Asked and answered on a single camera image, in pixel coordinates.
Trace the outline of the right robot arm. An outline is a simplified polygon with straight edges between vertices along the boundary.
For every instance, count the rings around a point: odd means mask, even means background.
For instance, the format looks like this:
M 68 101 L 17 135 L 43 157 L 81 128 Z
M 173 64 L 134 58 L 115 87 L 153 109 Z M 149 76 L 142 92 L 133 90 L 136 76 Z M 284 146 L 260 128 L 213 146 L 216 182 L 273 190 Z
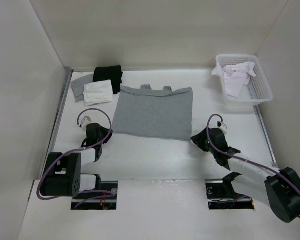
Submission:
M 278 169 L 246 159 L 240 150 L 230 147 L 219 128 L 205 128 L 191 137 L 202 151 L 211 153 L 221 167 L 231 173 L 222 179 L 226 198 L 244 195 L 270 207 L 283 222 L 300 216 L 300 177 L 290 167 Z

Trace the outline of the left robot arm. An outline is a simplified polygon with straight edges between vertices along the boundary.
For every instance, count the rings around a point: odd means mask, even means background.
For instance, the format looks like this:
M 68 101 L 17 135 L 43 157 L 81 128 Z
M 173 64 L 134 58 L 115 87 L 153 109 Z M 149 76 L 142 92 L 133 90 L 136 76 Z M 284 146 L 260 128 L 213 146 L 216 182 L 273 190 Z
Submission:
M 80 148 L 48 154 L 36 192 L 39 199 L 76 197 L 84 191 L 81 188 L 82 166 L 99 161 L 103 153 L 102 146 L 111 139 L 113 130 L 98 123 L 89 123 L 85 133 L 86 138 Z

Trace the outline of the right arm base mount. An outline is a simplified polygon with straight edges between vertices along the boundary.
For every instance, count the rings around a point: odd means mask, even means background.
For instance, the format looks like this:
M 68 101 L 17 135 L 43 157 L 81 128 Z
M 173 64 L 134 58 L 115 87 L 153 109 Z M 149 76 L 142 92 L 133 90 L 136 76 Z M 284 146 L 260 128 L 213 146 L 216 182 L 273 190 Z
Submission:
M 219 180 L 206 180 L 206 196 L 209 210 L 254 210 L 252 198 L 236 193 L 231 183 L 239 177 L 232 172 Z

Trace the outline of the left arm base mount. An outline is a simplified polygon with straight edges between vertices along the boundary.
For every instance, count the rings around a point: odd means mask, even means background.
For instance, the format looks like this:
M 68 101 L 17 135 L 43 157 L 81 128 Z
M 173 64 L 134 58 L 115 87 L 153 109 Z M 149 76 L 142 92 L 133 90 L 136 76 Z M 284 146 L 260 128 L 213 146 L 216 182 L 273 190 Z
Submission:
M 71 201 L 71 210 L 107 211 L 117 209 L 118 181 L 102 181 L 97 186 L 100 192 L 81 193 Z

